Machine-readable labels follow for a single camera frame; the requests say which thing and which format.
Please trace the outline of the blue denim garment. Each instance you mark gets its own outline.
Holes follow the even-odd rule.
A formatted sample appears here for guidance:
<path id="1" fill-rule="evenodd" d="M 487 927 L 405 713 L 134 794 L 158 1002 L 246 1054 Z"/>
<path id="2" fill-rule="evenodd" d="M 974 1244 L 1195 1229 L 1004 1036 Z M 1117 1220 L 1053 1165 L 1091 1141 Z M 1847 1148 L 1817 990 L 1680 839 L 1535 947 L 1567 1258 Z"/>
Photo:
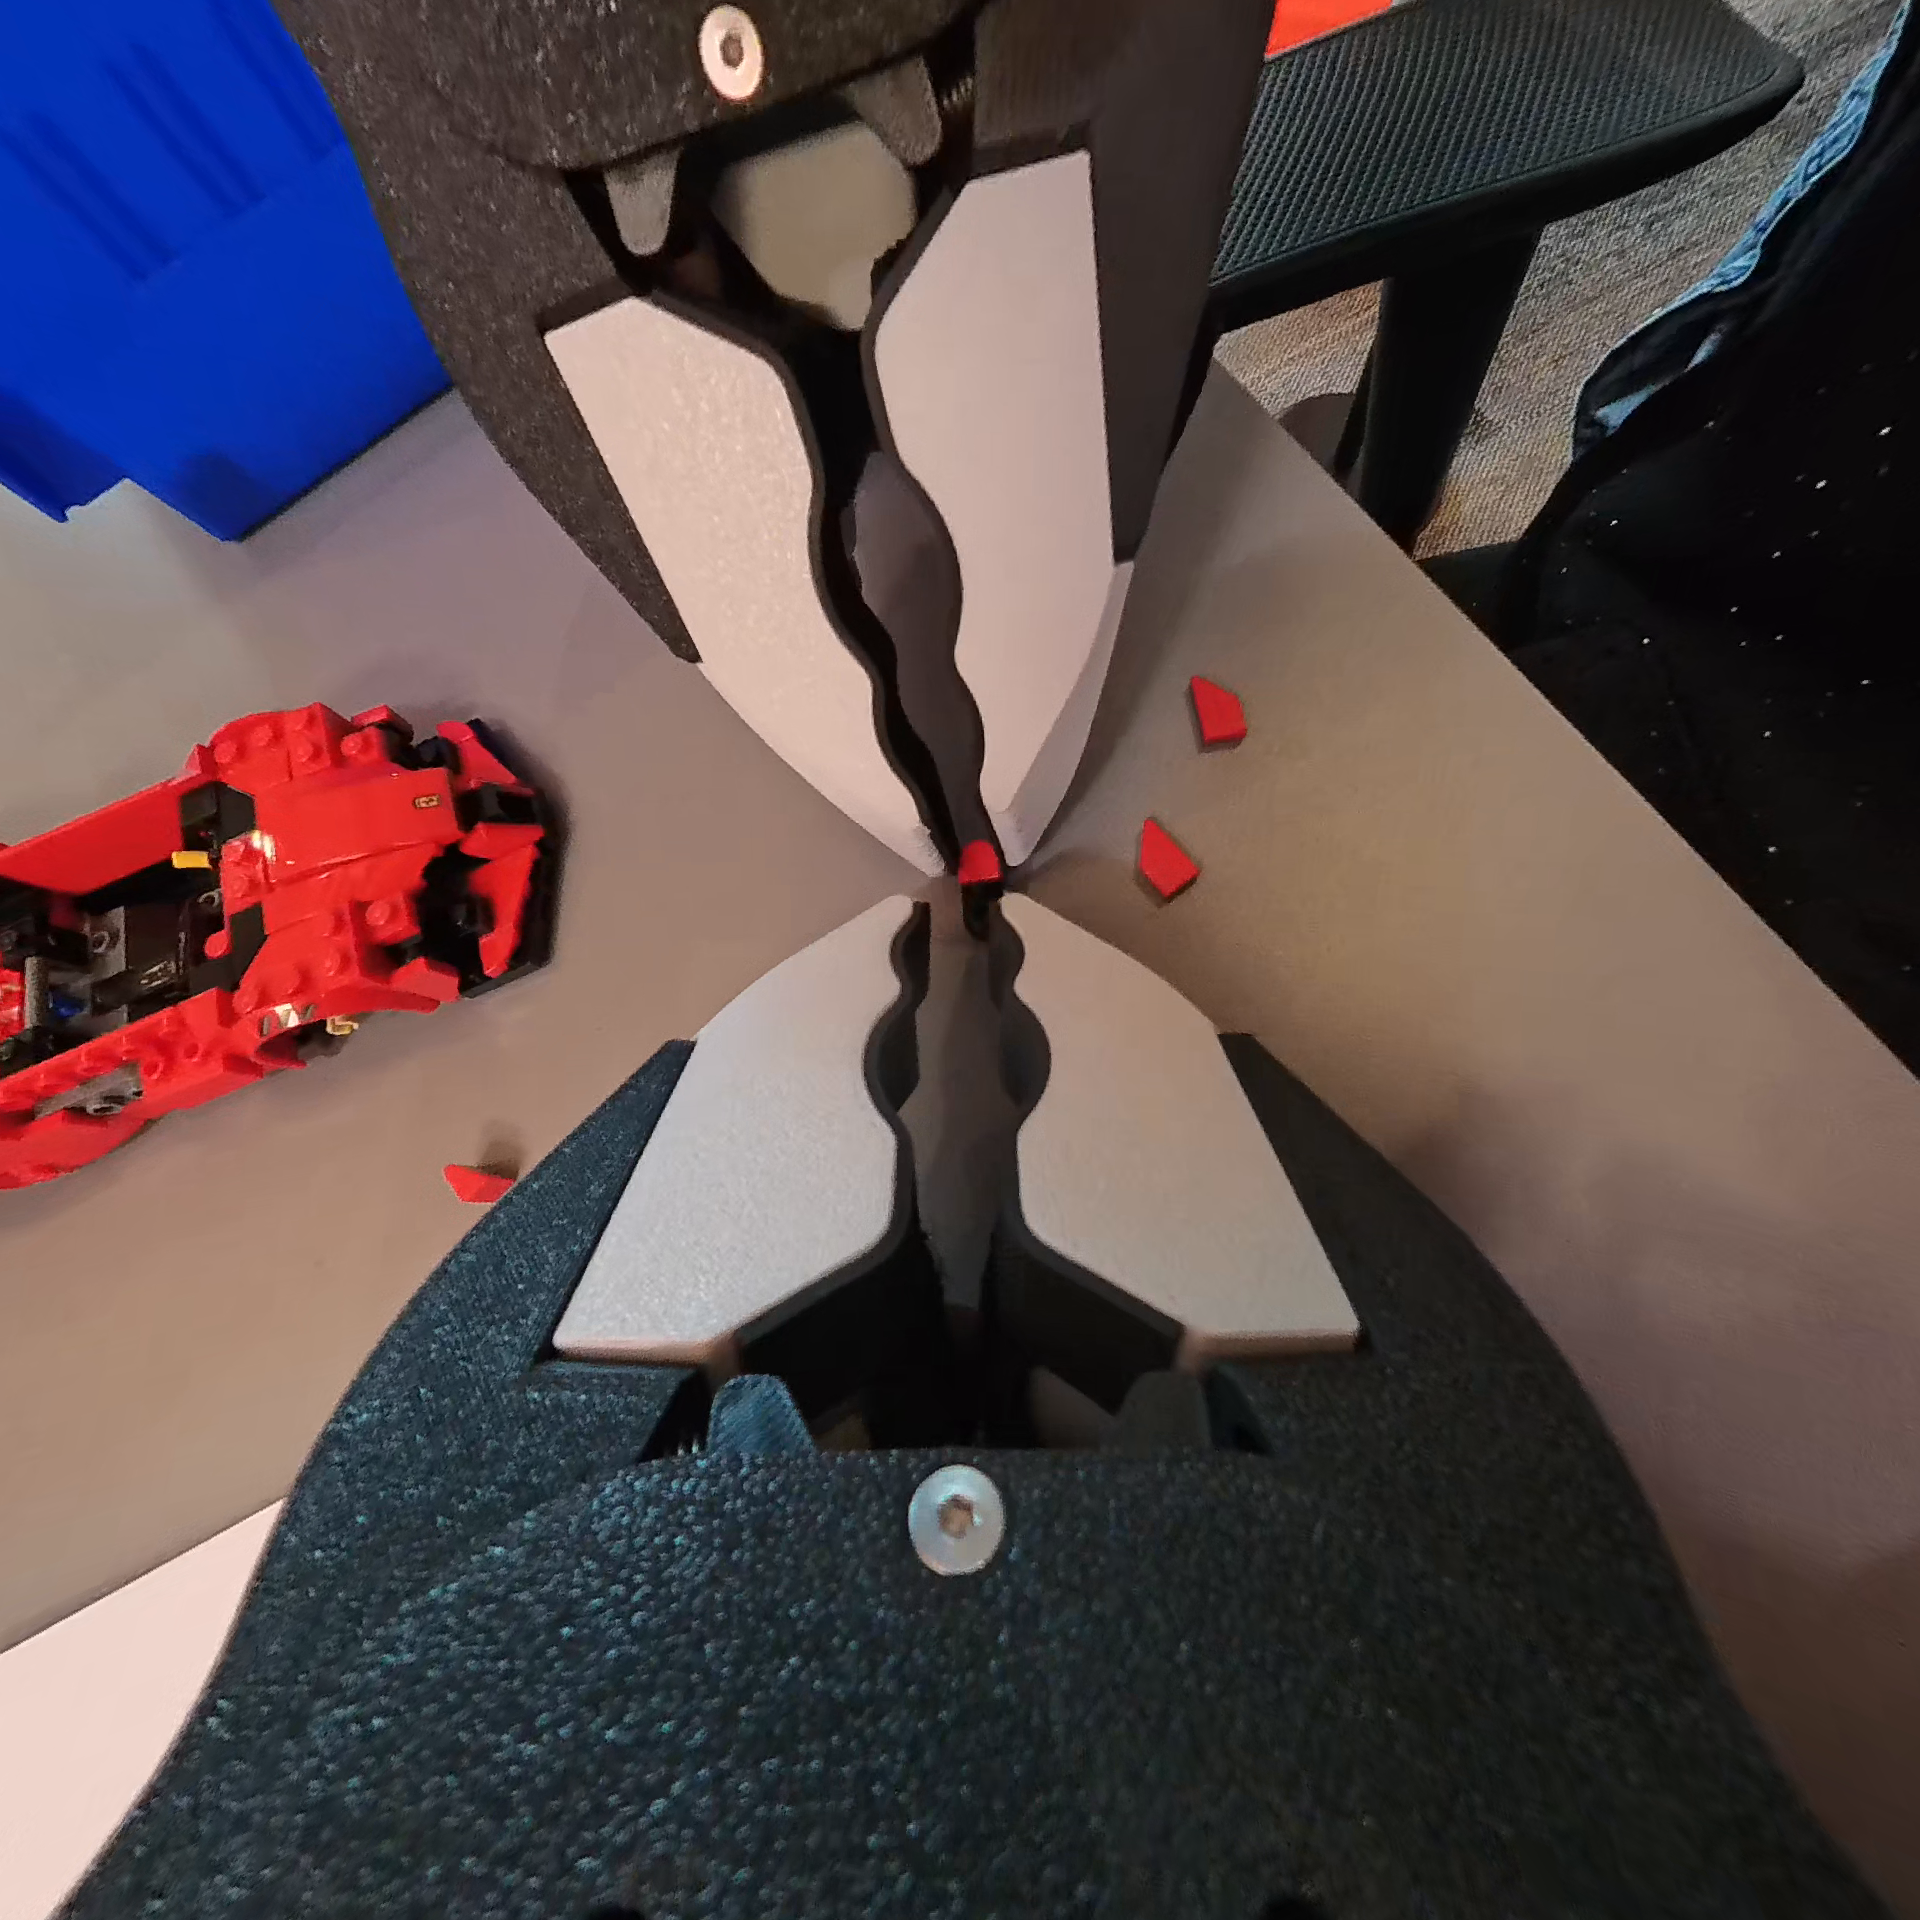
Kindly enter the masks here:
<path id="1" fill-rule="evenodd" d="M 1611 438 L 1652 395 L 1711 361 L 1760 316 L 1795 235 L 1833 196 L 1836 180 L 1868 142 L 1880 95 L 1909 61 L 1913 12 L 1913 3 L 1897 6 L 1877 53 L 1718 263 L 1597 361 L 1574 402 L 1574 460 Z"/>

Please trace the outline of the black mesh chair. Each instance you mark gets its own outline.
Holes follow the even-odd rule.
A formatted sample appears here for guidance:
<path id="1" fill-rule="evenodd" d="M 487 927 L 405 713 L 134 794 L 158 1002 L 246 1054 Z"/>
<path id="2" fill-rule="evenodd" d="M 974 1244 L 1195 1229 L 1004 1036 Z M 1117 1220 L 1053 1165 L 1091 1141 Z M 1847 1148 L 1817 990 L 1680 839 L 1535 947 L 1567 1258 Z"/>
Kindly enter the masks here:
<path id="1" fill-rule="evenodd" d="M 1805 69 L 1720 3 L 1429 3 L 1269 58 L 1193 378 L 1379 282 L 1333 476 L 1401 549 L 1436 511 L 1542 231 L 1728 150 Z"/>

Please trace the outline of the blue plastic bin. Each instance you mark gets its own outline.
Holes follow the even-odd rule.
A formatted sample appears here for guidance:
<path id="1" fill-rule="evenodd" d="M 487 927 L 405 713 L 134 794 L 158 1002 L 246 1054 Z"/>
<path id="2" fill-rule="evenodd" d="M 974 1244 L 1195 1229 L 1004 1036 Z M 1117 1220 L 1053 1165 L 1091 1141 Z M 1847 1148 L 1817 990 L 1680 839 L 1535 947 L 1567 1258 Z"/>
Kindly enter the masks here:
<path id="1" fill-rule="evenodd" d="M 1 5 L 1 479 L 239 539 L 447 390 L 272 5 Z"/>

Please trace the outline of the red lego car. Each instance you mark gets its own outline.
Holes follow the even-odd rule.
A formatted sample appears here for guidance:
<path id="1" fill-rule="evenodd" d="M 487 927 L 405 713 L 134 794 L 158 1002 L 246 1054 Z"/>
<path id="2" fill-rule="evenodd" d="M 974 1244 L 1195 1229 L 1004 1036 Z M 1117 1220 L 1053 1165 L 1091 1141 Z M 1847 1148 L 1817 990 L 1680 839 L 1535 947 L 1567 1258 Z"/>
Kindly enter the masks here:
<path id="1" fill-rule="evenodd" d="M 551 957 L 555 813 L 479 722 L 257 711 L 1 851 L 1 1186 Z"/>

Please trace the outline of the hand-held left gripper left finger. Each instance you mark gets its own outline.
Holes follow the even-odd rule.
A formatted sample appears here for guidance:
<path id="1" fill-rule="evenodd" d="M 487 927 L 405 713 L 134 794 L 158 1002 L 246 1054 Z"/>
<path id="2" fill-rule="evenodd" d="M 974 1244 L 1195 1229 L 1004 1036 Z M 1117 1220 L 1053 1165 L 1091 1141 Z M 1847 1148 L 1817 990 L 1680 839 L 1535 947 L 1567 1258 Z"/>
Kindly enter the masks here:
<path id="1" fill-rule="evenodd" d="M 928 903 L 889 895 L 696 1034 L 555 1329 L 568 1361 L 745 1361 L 864 1278 L 915 1199 Z"/>

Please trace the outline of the red object on chair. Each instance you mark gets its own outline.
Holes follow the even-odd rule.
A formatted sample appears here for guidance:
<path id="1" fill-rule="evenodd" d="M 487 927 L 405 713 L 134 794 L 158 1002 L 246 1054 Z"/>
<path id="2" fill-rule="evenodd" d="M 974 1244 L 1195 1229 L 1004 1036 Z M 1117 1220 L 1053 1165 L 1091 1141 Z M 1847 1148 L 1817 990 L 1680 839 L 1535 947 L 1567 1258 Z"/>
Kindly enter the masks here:
<path id="1" fill-rule="evenodd" d="M 1404 6 L 1395 0 L 1278 0 L 1269 19 L 1264 58 L 1283 58 L 1296 47 L 1344 31 L 1371 15 Z"/>

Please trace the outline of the person's dark speckled clothing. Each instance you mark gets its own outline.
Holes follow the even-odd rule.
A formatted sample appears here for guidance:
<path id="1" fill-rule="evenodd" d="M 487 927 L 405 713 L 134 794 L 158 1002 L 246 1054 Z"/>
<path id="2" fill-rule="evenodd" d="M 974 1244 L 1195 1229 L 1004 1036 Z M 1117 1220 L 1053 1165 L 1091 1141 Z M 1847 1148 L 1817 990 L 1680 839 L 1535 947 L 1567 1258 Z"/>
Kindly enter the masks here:
<path id="1" fill-rule="evenodd" d="M 1917 1067 L 1917 23 L 1760 316 L 1424 571 Z"/>

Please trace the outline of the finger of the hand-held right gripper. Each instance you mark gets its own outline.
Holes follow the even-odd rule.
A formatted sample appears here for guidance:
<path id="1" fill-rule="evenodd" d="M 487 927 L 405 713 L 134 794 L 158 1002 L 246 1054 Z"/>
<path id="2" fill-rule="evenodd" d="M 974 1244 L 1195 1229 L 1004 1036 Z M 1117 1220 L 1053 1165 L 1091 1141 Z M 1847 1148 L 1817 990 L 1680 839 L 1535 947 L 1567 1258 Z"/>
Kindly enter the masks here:
<path id="1" fill-rule="evenodd" d="M 791 375 L 636 294 L 551 327 L 544 345 L 709 684 L 828 803 L 937 873 L 880 742 L 873 673 L 828 594 L 825 479 Z"/>
<path id="2" fill-rule="evenodd" d="M 1084 759 L 1133 577 L 1113 542 L 1091 156 L 945 196 L 870 348 L 894 453 L 957 559 L 979 794 L 1023 863 Z"/>

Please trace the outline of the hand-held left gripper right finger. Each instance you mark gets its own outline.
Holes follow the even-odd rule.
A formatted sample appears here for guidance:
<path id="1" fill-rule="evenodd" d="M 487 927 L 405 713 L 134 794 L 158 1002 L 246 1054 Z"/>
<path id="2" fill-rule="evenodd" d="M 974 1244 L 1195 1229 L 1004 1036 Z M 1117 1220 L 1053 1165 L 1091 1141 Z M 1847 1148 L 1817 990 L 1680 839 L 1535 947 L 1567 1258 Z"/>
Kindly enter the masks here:
<path id="1" fill-rule="evenodd" d="M 1344 1353 L 1355 1308 L 1213 1021 L 1029 895 L 990 938 L 1015 1107 L 991 1321 L 1044 1369 Z"/>

